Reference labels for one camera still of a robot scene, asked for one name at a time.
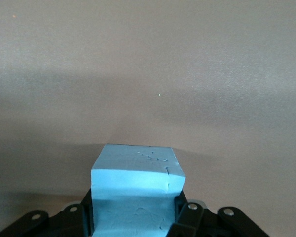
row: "tabletop surface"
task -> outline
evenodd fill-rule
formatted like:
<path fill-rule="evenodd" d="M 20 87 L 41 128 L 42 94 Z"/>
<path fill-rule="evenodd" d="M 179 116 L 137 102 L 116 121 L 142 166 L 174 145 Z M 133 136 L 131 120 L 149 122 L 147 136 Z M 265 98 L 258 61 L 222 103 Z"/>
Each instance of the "tabletop surface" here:
<path fill-rule="evenodd" d="M 107 143 L 296 236 L 296 0 L 0 1 L 0 230 L 81 200 Z"/>

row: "screw head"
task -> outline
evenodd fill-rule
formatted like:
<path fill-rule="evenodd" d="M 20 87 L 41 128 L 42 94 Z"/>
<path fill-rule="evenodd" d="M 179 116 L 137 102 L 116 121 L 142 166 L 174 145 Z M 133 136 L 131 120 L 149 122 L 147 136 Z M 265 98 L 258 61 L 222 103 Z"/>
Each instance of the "screw head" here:
<path fill-rule="evenodd" d="M 189 207 L 189 209 L 191 209 L 191 210 L 197 210 L 197 205 L 194 204 L 194 203 L 189 204 L 188 207 Z"/>
<path fill-rule="evenodd" d="M 40 218 L 40 214 L 36 214 L 36 215 L 34 215 L 34 216 L 32 216 L 32 220 L 37 220 L 37 219 L 39 219 Z"/>
<path fill-rule="evenodd" d="M 70 212 L 75 212 L 77 210 L 78 210 L 78 208 L 76 206 L 74 206 L 74 207 L 72 207 L 72 208 L 69 209 Z"/>
<path fill-rule="evenodd" d="M 225 209 L 224 211 L 223 211 L 227 216 L 233 216 L 235 213 L 232 211 L 232 210 L 230 210 L 230 209 Z"/>

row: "blue foam block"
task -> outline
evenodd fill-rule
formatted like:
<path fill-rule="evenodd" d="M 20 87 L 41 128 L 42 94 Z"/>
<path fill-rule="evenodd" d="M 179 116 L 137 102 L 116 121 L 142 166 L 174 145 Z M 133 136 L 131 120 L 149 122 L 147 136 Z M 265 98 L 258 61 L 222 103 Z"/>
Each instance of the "blue foam block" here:
<path fill-rule="evenodd" d="M 170 147 L 105 145 L 91 170 L 95 237 L 165 237 L 185 175 Z"/>

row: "metal screw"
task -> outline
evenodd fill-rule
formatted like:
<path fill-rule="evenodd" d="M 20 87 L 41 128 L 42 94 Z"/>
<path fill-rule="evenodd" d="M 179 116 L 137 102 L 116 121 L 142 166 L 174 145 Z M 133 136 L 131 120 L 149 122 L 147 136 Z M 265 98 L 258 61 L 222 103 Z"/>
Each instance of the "metal screw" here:
<path fill-rule="evenodd" d="M 70 211 L 70 212 L 75 212 L 75 211 L 77 211 L 77 210 L 78 210 L 78 208 L 74 206 L 74 207 L 70 208 L 69 211 Z"/>
<path fill-rule="evenodd" d="M 230 209 L 225 209 L 223 211 L 227 216 L 233 216 L 235 213 Z"/>
<path fill-rule="evenodd" d="M 191 210 L 197 210 L 197 205 L 194 203 L 191 203 L 190 205 L 188 205 L 189 209 Z"/>
<path fill-rule="evenodd" d="M 34 216 L 32 216 L 32 220 L 37 220 L 37 219 L 39 219 L 40 218 L 40 214 L 36 214 L 36 215 L 34 215 Z"/>

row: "black bracket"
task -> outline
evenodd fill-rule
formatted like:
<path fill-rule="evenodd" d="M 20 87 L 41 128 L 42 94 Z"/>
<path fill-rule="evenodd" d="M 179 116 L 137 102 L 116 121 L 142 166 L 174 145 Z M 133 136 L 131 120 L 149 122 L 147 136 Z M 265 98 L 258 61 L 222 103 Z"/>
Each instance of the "black bracket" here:
<path fill-rule="evenodd" d="M 0 232 L 0 237 L 88 237 L 94 232 L 91 190 L 80 204 L 49 217 L 31 211 Z"/>
<path fill-rule="evenodd" d="M 167 237 L 269 237 L 241 210 L 223 207 L 216 215 L 187 202 L 183 192 L 175 198 L 175 217 Z"/>

